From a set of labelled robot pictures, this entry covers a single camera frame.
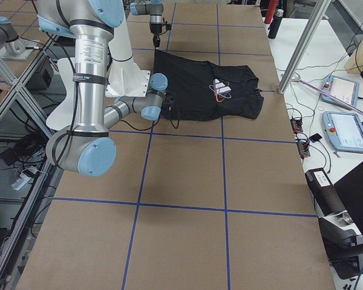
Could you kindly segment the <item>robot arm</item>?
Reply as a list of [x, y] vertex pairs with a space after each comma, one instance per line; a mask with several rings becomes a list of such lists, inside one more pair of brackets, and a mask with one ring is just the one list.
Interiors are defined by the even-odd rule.
[[150, 0], [139, 3], [131, 3], [130, 11], [132, 15], [149, 15], [149, 30], [153, 35], [152, 42], [155, 49], [160, 47], [160, 35], [163, 33], [163, 27], [167, 25], [163, 17], [162, 1]]
[[60, 169], [103, 175], [117, 156], [109, 129], [130, 113], [158, 119], [168, 80], [135, 63], [122, 1], [39, 1], [37, 7], [42, 30], [75, 40], [73, 114], [48, 141], [47, 158]]

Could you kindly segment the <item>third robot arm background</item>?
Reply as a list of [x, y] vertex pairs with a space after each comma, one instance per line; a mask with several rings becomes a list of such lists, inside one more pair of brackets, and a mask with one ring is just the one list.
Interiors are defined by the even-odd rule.
[[31, 54], [7, 17], [0, 16], [0, 57], [25, 61]]

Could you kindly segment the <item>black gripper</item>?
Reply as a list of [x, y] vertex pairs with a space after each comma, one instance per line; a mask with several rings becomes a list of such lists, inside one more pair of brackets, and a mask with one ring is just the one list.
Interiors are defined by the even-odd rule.
[[150, 32], [153, 34], [152, 43], [155, 49], [160, 47], [160, 35], [163, 33], [163, 24], [161, 22], [150, 22]]

